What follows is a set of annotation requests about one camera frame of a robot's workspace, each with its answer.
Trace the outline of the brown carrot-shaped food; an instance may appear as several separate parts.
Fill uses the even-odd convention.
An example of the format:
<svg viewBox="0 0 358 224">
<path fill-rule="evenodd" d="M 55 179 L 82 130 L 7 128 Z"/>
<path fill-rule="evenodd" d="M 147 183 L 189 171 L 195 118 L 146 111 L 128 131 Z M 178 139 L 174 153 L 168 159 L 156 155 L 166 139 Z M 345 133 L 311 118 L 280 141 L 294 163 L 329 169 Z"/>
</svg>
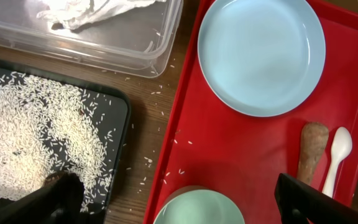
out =
<svg viewBox="0 0 358 224">
<path fill-rule="evenodd" d="M 326 149 L 329 129 L 319 122 L 306 123 L 301 130 L 300 156 L 296 178 L 311 185 L 313 175 Z"/>
</svg>

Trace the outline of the mint green bowl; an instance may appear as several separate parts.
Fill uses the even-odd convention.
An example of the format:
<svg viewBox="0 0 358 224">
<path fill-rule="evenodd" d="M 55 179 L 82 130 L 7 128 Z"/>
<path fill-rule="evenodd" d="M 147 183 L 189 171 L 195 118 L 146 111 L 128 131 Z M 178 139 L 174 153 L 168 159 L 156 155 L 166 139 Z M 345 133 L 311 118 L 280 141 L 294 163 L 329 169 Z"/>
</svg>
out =
<svg viewBox="0 0 358 224">
<path fill-rule="evenodd" d="M 199 185 L 172 193 L 154 224 L 244 224 L 237 205 L 227 196 Z"/>
</svg>

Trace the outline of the white rice pile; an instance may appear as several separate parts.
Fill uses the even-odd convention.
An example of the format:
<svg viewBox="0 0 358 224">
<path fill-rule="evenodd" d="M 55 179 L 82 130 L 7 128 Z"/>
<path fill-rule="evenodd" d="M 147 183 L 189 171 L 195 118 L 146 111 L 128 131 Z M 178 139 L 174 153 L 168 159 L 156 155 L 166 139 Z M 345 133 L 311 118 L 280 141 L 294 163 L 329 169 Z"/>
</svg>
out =
<svg viewBox="0 0 358 224">
<path fill-rule="evenodd" d="M 0 68 L 0 198 L 19 200 L 58 172 L 84 185 L 81 212 L 106 209 L 119 142 L 110 96 Z"/>
</svg>

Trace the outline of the white plastic spoon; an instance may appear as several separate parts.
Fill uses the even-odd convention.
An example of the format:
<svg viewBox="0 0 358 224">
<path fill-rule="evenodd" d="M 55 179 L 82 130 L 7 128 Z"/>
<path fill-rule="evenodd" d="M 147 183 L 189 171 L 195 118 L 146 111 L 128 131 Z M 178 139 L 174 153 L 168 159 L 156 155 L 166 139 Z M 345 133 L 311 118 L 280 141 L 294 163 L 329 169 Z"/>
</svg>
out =
<svg viewBox="0 0 358 224">
<path fill-rule="evenodd" d="M 351 151 L 352 138 L 350 132 L 345 127 L 338 128 L 331 145 L 331 163 L 322 190 L 322 193 L 328 197 L 333 197 L 338 167 Z"/>
</svg>

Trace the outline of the light blue plate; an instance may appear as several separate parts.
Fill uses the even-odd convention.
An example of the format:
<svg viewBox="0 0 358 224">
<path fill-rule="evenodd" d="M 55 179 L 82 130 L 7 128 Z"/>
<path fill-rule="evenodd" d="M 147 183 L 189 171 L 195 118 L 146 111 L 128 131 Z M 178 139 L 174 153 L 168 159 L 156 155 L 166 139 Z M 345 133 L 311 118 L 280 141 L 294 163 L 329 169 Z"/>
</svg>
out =
<svg viewBox="0 0 358 224">
<path fill-rule="evenodd" d="M 197 50 L 214 94 L 256 117 L 302 104 L 326 59 L 322 25 L 305 0 L 217 0 L 201 22 Z"/>
</svg>

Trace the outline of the white napkin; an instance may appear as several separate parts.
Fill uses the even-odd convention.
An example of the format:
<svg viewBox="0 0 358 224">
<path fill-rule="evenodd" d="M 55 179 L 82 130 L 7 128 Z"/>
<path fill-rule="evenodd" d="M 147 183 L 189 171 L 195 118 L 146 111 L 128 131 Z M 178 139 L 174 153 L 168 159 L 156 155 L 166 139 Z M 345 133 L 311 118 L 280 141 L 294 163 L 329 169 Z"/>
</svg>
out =
<svg viewBox="0 0 358 224">
<path fill-rule="evenodd" d="M 155 2 L 166 0 L 49 0 L 44 1 L 48 9 L 38 12 L 37 18 L 74 30 Z"/>
</svg>

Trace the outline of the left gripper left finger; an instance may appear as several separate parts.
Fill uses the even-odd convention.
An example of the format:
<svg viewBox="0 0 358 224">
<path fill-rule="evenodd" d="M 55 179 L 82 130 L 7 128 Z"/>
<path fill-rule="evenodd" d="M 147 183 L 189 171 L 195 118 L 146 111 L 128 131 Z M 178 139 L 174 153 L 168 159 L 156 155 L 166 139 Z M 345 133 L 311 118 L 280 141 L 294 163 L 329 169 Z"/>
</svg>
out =
<svg viewBox="0 0 358 224">
<path fill-rule="evenodd" d="M 40 189 L 0 207 L 0 223 L 76 223 L 84 189 L 74 173 L 51 174 Z"/>
</svg>

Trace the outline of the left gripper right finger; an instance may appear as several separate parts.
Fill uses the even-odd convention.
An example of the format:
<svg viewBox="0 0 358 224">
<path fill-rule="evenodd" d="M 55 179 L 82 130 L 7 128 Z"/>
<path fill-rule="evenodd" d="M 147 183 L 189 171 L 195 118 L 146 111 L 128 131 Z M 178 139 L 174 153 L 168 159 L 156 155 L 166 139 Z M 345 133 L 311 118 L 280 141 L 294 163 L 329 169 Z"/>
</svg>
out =
<svg viewBox="0 0 358 224">
<path fill-rule="evenodd" d="M 358 223 L 358 212 L 285 173 L 278 176 L 275 200 L 283 224 Z"/>
</svg>

